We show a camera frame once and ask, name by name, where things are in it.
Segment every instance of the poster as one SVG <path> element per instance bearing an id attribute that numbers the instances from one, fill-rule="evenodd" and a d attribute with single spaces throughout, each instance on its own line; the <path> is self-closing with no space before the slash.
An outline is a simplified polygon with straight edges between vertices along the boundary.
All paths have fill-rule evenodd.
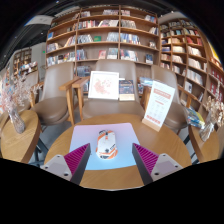
<path id="1" fill-rule="evenodd" d="M 174 93 L 174 88 L 153 81 L 148 106 L 142 122 L 159 131 L 170 109 Z"/>
<path id="2" fill-rule="evenodd" d="M 88 98 L 118 100 L 119 73 L 91 71 Z"/>

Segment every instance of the sign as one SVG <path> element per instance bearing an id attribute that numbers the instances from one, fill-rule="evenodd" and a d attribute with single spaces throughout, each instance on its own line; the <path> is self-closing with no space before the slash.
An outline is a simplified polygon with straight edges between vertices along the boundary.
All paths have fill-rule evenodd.
<path id="1" fill-rule="evenodd" d="M 153 81 L 148 106 L 142 122 L 154 130 L 159 131 L 170 109 L 174 93 L 174 88 Z"/>
<path id="2" fill-rule="evenodd" d="M 51 25 L 51 21 L 54 17 L 45 16 L 45 15 L 37 15 L 30 19 L 24 26 L 28 26 L 31 24 L 46 24 Z"/>

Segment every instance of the white object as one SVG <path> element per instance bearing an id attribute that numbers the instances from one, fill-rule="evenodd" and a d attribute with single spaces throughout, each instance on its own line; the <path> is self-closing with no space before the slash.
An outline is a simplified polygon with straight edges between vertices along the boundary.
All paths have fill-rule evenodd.
<path id="1" fill-rule="evenodd" d="M 43 165 L 41 169 L 68 181 L 70 181 L 72 178 L 72 173 L 64 159 L 64 156 L 62 155 L 54 156 L 45 165 Z"/>
<path id="2" fill-rule="evenodd" d="M 174 88 L 154 80 L 143 123 L 159 131 L 170 109 L 174 93 Z"/>
<path id="3" fill-rule="evenodd" d="M 118 72 L 91 71 L 88 98 L 118 100 L 118 93 Z"/>
<path id="4" fill-rule="evenodd" d="M 52 16 L 45 16 L 45 15 L 37 15 L 34 16 L 31 20 L 29 20 L 25 26 L 31 25 L 31 24 L 46 24 L 51 25 L 51 22 L 54 17 Z"/>
<path id="5" fill-rule="evenodd" d="M 183 169 L 183 167 L 179 163 L 173 160 L 166 153 L 163 153 L 159 155 L 159 158 L 151 172 L 151 177 L 153 181 L 156 181 L 181 169 Z"/>
<path id="6" fill-rule="evenodd" d="M 115 133 L 111 130 L 99 132 L 96 154 L 101 159 L 113 159 L 117 155 Z"/>

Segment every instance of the table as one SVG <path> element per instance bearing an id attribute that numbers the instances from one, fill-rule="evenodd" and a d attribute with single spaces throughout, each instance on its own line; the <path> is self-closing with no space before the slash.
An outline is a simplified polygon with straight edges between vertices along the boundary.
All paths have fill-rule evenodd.
<path id="1" fill-rule="evenodd" d="M 216 160 L 219 158 L 219 138 L 214 130 L 209 138 L 203 142 L 199 135 L 200 129 L 192 125 L 188 126 L 189 137 L 194 148 L 195 154 L 200 163 Z"/>
<path id="2" fill-rule="evenodd" d="M 133 114 L 110 114 L 92 117 L 76 125 L 100 125 L 131 123 L 142 146 L 158 154 L 167 153 L 181 166 L 191 165 L 189 152 L 182 140 L 169 128 L 162 126 L 159 132 L 154 131 L 142 122 L 142 117 Z M 69 153 L 73 128 L 63 132 L 49 149 L 44 164 L 55 155 Z M 93 189 L 129 189 L 143 186 L 136 165 L 110 170 L 85 170 L 80 186 Z"/>
<path id="3" fill-rule="evenodd" d="M 40 121 L 36 112 L 25 110 L 19 113 L 25 122 L 26 129 L 18 134 L 9 120 L 1 135 L 1 151 L 4 159 L 28 163 L 36 149 L 40 135 Z"/>

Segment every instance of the wall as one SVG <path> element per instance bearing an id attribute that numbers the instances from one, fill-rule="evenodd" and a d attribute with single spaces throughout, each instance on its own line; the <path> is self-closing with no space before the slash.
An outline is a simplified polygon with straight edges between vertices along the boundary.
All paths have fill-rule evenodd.
<path id="1" fill-rule="evenodd" d="M 31 62 L 37 61 L 38 64 L 38 72 L 39 72 L 39 80 L 43 81 L 45 77 L 45 53 L 46 51 L 46 43 L 36 44 L 31 47 L 32 48 L 32 55 L 31 55 Z"/>

